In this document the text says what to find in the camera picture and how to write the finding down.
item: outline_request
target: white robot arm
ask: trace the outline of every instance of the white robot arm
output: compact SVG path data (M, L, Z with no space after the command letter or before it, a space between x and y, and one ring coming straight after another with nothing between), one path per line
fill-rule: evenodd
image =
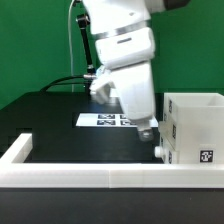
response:
M103 64L90 87L91 95L105 103L109 87L115 87L122 110L137 125L142 141L153 138L149 119L155 113L150 64L155 43L147 21L150 13L185 6L189 1L83 0Z

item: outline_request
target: green backdrop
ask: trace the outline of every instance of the green backdrop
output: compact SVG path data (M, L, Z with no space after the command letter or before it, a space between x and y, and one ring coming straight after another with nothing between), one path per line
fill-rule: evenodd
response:
M0 108L25 92L70 75L67 17L70 0L0 0ZM224 2L192 0L152 16L157 51L156 92L224 92ZM75 75L86 72L73 10ZM97 57L89 35L94 64Z

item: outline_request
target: white plastic frame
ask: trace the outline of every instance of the white plastic frame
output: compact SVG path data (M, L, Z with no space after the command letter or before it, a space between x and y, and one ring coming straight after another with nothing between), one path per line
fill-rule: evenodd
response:
M224 188L224 165L29 164L32 134L0 159L1 188Z

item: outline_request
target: black tabletop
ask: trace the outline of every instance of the black tabletop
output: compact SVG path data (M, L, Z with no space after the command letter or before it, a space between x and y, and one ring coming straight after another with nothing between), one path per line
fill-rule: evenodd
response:
M158 163L159 144L141 142L135 127L77 127L80 113L122 113L118 104L99 105L84 93L27 93L0 111L0 152L22 132L33 134L27 162Z

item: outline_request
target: white plastic box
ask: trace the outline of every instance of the white plastic box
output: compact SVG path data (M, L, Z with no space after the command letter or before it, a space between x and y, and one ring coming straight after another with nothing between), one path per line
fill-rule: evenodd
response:
M165 93L155 154L170 164L224 163L224 97L216 93Z

